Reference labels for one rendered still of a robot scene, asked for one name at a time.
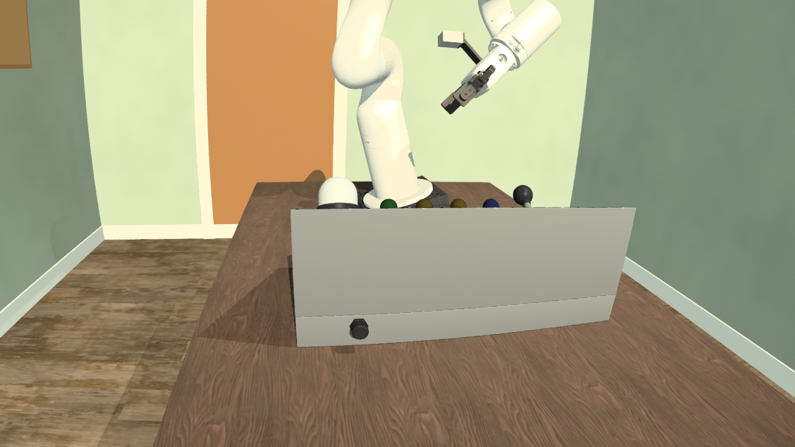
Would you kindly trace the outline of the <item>grey console housing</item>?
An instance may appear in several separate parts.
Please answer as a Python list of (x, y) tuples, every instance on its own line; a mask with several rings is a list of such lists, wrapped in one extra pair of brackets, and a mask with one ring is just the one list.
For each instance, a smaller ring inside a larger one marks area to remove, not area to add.
[(291, 209), (296, 347), (441, 340), (605, 322), (636, 207), (421, 199), (361, 209), (332, 176)]

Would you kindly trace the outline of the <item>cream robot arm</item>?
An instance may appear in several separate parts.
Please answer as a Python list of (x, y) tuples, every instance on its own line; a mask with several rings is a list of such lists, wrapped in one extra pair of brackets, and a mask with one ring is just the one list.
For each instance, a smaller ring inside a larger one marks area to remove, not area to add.
[[(336, 80), (346, 88), (361, 89), (356, 120), (374, 186), (363, 198), (371, 209), (380, 209), (386, 199), (404, 207), (425, 199), (434, 190), (430, 181), (417, 180), (401, 109), (401, 53), (392, 40), (381, 37), (392, 1), (350, 0), (332, 53)], [(509, 0), (478, 2), (492, 38), (490, 43), (499, 42), (513, 53), (515, 69), (560, 28), (559, 12), (546, 0), (534, 0), (516, 17)], [(476, 65), (482, 60), (465, 40), (465, 33), (443, 30), (438, 47), (461, 47)]]

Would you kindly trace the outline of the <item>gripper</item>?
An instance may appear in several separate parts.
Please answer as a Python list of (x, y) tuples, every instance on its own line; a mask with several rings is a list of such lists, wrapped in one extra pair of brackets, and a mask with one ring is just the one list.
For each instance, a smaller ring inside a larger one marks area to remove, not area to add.
[(465, 79), (461, 80), (459, 90), (455, 90), (441, 102), (441, 106), (449, 114), (453, 114), (459, 106), (468, 105), (473, 98), (479, 98), (481, 94), (487, 93), (507, 71), (513, 71), (517, 67), (513, 53), (501, 43), (491, 42), (488, 51), (489, 53), (471, 69)]

